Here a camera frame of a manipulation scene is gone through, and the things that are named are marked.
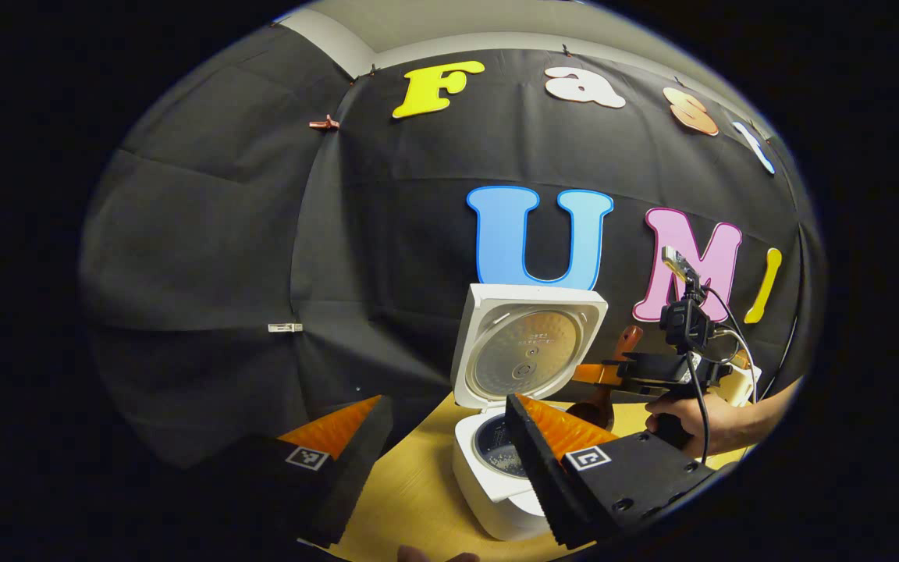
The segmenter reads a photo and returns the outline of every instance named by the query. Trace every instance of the black fabric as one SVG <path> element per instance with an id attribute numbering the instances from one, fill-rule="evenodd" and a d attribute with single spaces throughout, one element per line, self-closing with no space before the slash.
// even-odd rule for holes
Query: black fabric
<path id="1" fill-rule="evenodd" d="M 407 71 L 467 60 L 485 72 L 468 75 L 459 94 L 443 91 L 449 107 L 392 117 Z M 553 66 L 602 75 L 627 106 L 554 98 L 543 74 Z M 663 97 L 669 86 L 702 101 L 720 135 L 679 124 Z M 307 127 L 326 113 L 339 131 Z M 639 352 L 670 352 L 656 322 L 634 320 L 632 308 L 653 267 L 645 213 L 671 207 L 688 217 L 700 251 L 717 223 L 742 232 L 729 301 L 738 319 L 754 302 L 767 250 L 784 254 L 763 320 L 742 328 L 765 388 L 799 311 L 785 364 L 795 378 L 809 358 L 793 356 L 809 352 L 819 326 L 818 227 L 792 166 L 769 149 L 777 174 L 766 173 L 735 119 L 638 68 L 545 51 L 440 55 L 350 86 L 300 36 L 259 31 L 165 96 L 100 184 L 81 272 L 92 320 L 109 326 L 96 335 L 104 377 L 142 437 L 177 464 L 375 394 L 395 399 L 390 447 L 450 391 L 467 285 L 478 281 L 467 193 L 520 185 L 540 197 L 528 217 L 527 267 L 545 279 L 570 260 L 570 215 L 557 194 L 613 197 L 595 286 L 609 312 L 586 362 L 609 359 L 631 323 L 645 329 Z M 303 333 L 265 333 L 290 321 Z M 159 331 L 182 334 L 154 338 Z M 221 334 L 243 334 L 252 357 Z M 168 359 L 146 366 L 138 345 Z M 158 368 L 163 361 L 172 365 Z M 570 385 L 556 398 L 578 392 Z"/>

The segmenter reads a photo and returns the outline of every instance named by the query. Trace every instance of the black cable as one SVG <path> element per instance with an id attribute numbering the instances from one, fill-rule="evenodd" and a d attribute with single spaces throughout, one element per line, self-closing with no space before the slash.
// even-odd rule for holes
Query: black cable
<path id="1" fill-rule="evenodd" d="M 713 287 L 706 287 L 706 290 L 713 293 L 713 296 L 720 301 L 720 306 L 722 306 L 724 310 L 727 310 L 727 316 L 730 317 L 730 322 L 734 324 L 734 331 L 737 332 L 738 337 L 744 342 L 745 350 L 748 352 L 748 360 L 752 363 L 752 404 L 756 404 L 759 402 L 759 381 L 755 380 L 755 358 L 752 357 L 752 346 L 748 345 L 748 340 L 745 339 L 740 324 L 737 323 L 737 319 L 734 317 L 734 313 L 731 312 L 730 307 L 727 306 L 727 303 L 723 302 L 723 299 L 720 298 L 720 293 L 713 290 Z"/>
<path id="2" fill-rule="evenodd" d="M 689 352 L 685 352 L 685 364 L 689 367 L 689 375 L 692 376 L 692 385 L 696 388 L 696 398 L 699 399 L 699 413 L 702 414 L 702 463 L 706 464 L 706 453 L 709 451 L 709 413 L 706 412 L 706 399 L 702 395 L 702 387 L 699 386 L 699 377 L 696 377 Z"/>

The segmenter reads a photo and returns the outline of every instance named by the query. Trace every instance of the black backdrop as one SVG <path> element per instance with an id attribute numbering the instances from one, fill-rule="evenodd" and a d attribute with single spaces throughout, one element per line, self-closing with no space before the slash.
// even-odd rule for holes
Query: black backdrop
<path id="1" fill-rule="evenodd" d="M 450 107 L 396 120 L 415 68 L 478 60 Z M 602 75 L 627 99 L 614 110 L 545 91 L 543 71 Z M 392 446 L 450 390 L 467 285 L 478 281 L 484 185 L 534 189 L 527 267 L 567 269 L 565 189 L 613 197 L 595 290 L 609 313 L 586 361 L 609 358 L 628 323 L 640 351 L 667 353 L 656 323 L 631 311 L 647 292 L 653 207 L 689 219 L 696 246 L 718 222 L 743 233 L 729 302 L 755 299 L 770 247 L 780 268 L 760 323 L 744 325 L 778 373 L 795 316 L 784 388 L 805 372 L 823 318 L 825 263 L 792 163 L 763 143 L 763 169 L 730 125 L 709 137 L 678 123 L 663 97 L 677 82 L 600 59 L 528 50 L 453 53 L 352 80 L 282 26 L 260 29 L 165 94 L 115 151 L 90 206 L 81 280 L 93 348 L 115 402 L 163 458 L 189 464 L 243 432 L 280 434 L 375 394 L 396 398 Z M 331 114 L 324 133 L 307 122 Z M 302 322 L 301 334 L 265 325 Z M 578 385 L 557 395 L 577 398 Z"/>
<path id="2" fill-rule="evenodd" d="M 283 9 L 0 8 L 0 559 L 184 555 L 162 548 L 155 506 L 133 501 L 153 495 L 164 469 L 88 353 L 79 234 L 128 128 L 197 61 Z M 729 77 L 788 139 L 836 281 L 812 376 L 777 431 L 667 528 L 595 554 L 899 558 L 899 329 L 882 329 L 899 326 L 899 307 L 877 308 L 899 302 L 899 5 L 620 11 Z M 727 530 L 729 544 L 711 540 Z"/>

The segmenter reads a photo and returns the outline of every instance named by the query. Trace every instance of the wooden table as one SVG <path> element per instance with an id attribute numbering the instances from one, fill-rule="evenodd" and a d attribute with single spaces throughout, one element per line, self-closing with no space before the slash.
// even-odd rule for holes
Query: wooden table
<path id="1" fill-rule="evenodd" d="M 546 401 L 567 407 L 567 402 Z M 643 404 L 615 404 L 613 433 L 645 429 L 649 413 Z M 402 544 L 420 548 L 432 562 L 445 562 L 460 552 L 481 562 L 546 562 L 572 551 L 557 545 L 553 534 L 520 542 L 503 542 L 485 533 L 471 513 L 453 476 L 453 427 L 478 410 L 461 408 L 453 394 L 413 432 L 378 460 L 365 484 L 342 542 L 332 555 L 350 562 L 395 562 Z M 742 451 L 709 457 L 717 469 L 740 459 Z"/>

